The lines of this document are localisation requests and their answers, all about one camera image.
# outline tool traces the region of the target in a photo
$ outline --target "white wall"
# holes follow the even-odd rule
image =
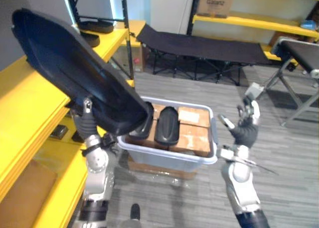
[[[32,10],[43,12],[71,24],[64,0],[28,0]]]
[[[121,0],[114,0],[114,18],[123,18]],[[127,0],[129,19],[151,21],[150,0]]]
[[[13,11],[22,7],[72,23],[64,0],[0,0],[0,70],[23,56],[23,50],[10,29]],[[82,15],[112,17],[110,0],[79,0],[77,7]]]
[[[23,55],[11,31],[11,15],[21,7],[29,8],[27,0],[0,0],[0,71]]]
[[[231,10],[302,21],[315,4],[315,0],[234,0]],[[273,34],[270,30],[201,21],[193,27],[193,35],[197,36],[261,43],[268,43]]]
[[[79,0],[77,9],[80,15],[112,18],[110,0]]]
[[[151,0],[151,26],[158,31],[186,34],[193,0]]]

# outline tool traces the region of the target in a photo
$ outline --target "plastic storage bin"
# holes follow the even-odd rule
[[[218,138],[216,130],[216,120],[213,116],[213,111],[209,107],[204,105],[176,102],[151,97],[142,97],[142,99],[151,103],[172,106],[175,108],[183,106],[208,110],[210,116],[210,128],[208,132],[208,140],[210,141],[210,153],[208,157],[198,157],[195,155],[188,155],[178,152],[171,152],[156,148],[128,144],[125,142],[125,136],[118,137],[119,147],[127,150],[136,163],[165,167],[184,172],[192,172],[196,170],[201,164],[211,165],[217,161],[216,150]]]

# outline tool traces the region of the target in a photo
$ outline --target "floor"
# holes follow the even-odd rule
[[[136,90],[140,95],[208,105],[215,116],[227,115],[237,120],[237,104],[252,82],[263,84],[276,71],[273,67],[243,68],[242,86],[227,79],[215,84],[175,78],[171,75],[136,73]],[[303,97],[316,88],[300,71],[288,72],[289,81]],[[251,159],[276,171],[273,175],[254,169],[254,185],[272,228],[318,228],[319,182],[318,113],[305,113],[301,120],[287,127],[280,123],[295,109],[284,87],[259,99],[262,121],[259,137],[251,150]],[[231,145],[229,132],[217,124],[219,146]],[[235,228],[239,227],[231,210],[225,184],[220,174],[223,161],[203,165],[193,180],[132,172],[127,169],[127,153],[116,168],[116,184],[107,214],[107,227],[116,228],[129,218],[130,207],[141,207],[144,228]]]

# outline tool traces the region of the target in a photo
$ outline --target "brown cardboard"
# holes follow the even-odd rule
[[[139,47],[131,47],[131,49],[134,72],[143,72],[148,51],[142,45]],[[116,52],[113,54],[113,57],[124,68],[129,67],[128,52],[125,46],[120,46],[118,50],[116,50]]]
[[[165,108],[165,106],[153,103],[152,106],[154,108],[154,120],[157,120],[160,117],[160,112]]]
[[[31,160],[0,203],[0,227],[32,227],[55,179],[53,171]]]
[[[133,159],[130,156],[128,158],[128,166],[131,171],[145,172],[145,173],[151,173],[156,175],[165,175],[165,176],[183,178],[188,180],[193,179],[194,176],[197,174],[197,171],[183,172],[183,171],[168,169],[165,167],[156,167],[156,166],[151,166],[147,164],[136,163],[133,161]]]
[[[197,14],[213,17],[227,17],[233,0],[199,0]]]
[[[157,121],[153,120],[152,127],[150,130],[150,135],[145,140],[133,140],[129,137],[126,137],[125,141],[127,143],[134,144],[134,145],[157,148],[157,149],[162,149],[162,150],[168,150],[167,146],[160,145],[156,141],[154,141],[156,123],[157,123]]]
[[[175,146],[168,148],[172,152],[192,151],[200,157],[207,157],[210,152],[208,129],[181,124],[179,127],[179,140]]]
[[[178,119],[181,124],[210,127],[209,111],[191,107],[179,107]]]
[[[297,34],[292,34],[292,33],[287,33],[287,32],[278,32],[278,31],[276,31],[276,32],[274,33],[273,37],[271,38],[271,40],[270,40],[270,42],[269,42],[269,45],[270,45],[270,46],[275,45],[277,39],[278,39],[280,36],[292,38],[292,39],[295,39],[295,40],[300,40],[300,39],[302,38],[302,36],[297,35]]]

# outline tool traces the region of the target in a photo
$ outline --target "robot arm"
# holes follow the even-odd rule
[[[116,137],[107,133],[103,138],[97,132],[92,114],[92,101],[84,99],[83,115],[72,113],[76,128],[85,141],[88,176],[82,197],[79,218],[74,228],[106,228],[108,202],[114,185],[114,168],[117,163]]]
[[[220,121],[235,139],[233,147],[224,147],[218,156],[225,159],[222,176],[233,212],[242,228],[269,228],[260,200],[253,186],[249,151],[257,139],[260,110],[258,103],[246,96],[245,108],[238,106],[240,121],[235,126],[225,116]]]

